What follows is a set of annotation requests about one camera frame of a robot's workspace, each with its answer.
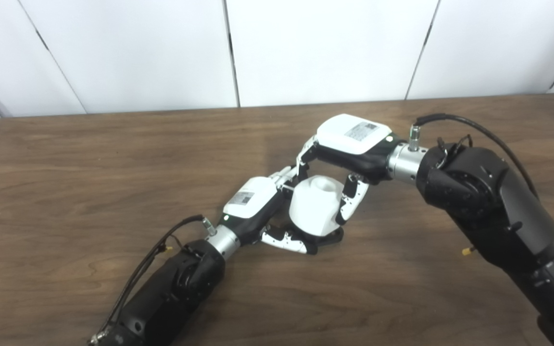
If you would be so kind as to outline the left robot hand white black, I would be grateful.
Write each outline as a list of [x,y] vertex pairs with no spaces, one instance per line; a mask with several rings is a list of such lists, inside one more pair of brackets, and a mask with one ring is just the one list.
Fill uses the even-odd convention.
[[302,238],[292,226],[271,226],[270,220],[291,197],[297,169],[287,166],[268,177],[249,179],[225,204],[215,233],[207,241],[227,260],[241,246],[265,243],[308,255],[317,246]]

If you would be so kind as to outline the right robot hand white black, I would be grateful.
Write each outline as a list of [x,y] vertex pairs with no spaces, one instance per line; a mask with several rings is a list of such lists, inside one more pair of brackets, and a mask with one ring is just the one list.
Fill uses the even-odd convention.
[[296,159],[297,177],[308,179],[309,163],[321,160],[348,170],[341,191],[336,222],[345,223],[354,214],[369,186],[391,180],[389,157],[403,140],[387,125],[349,114],[323,122],[306,141]]

